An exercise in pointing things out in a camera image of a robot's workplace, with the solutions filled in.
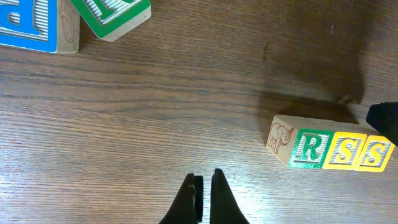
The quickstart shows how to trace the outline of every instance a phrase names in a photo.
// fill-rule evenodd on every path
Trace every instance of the dark wooden surface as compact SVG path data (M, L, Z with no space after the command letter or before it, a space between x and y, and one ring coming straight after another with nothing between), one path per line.
M153 0L113 43L82 22L78 54L0 47L0 222L156 223L188 172L207 222L217 167L251 223L396 222L395 160L289 170L264 138L277 113L397 101L397 21L393 0Z

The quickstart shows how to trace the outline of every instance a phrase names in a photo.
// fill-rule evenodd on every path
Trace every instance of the blue letter block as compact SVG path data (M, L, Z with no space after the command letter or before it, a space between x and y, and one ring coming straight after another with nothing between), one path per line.
M77 52L80 15L69 0L0 0L0 44Z

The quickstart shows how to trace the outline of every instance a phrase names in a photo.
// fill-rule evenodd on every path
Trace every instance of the black object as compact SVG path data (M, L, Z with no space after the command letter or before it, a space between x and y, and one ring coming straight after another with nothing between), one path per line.
M221 169L211 180L210 224L249 224ZM160 224L197 224L203 216L203 177L188 174Z
M398 102L372 105L366 122L398 146Z
M203 216L203 177L188 174L159 224L197 224Z
M249 224L239 209L221 169L214 171L210 201L210 224Z

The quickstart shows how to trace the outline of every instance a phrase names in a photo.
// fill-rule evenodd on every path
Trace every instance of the alphabet block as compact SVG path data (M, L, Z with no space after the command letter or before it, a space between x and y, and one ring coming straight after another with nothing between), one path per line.
M383 172L395 145L384 136L369 136L363 147L356 171Z
M151 17L149 0L71 0L101 39L115 41Z
M275 115L267 148L289 167L382 171L394 145L376 135L358 124Z
M78 52L80 15L69 0L0 0L0 44Z
M362 133L336 132L323 168L353 170L367 136Z

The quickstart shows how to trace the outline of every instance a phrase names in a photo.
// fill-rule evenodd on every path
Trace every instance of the elephant engraving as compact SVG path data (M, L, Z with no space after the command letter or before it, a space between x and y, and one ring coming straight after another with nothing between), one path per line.
M271 126L267 144L274 150L275 154L278 154L280 145L286 146L289 143L293 130L294 128L289 130L279 123L274 123Z

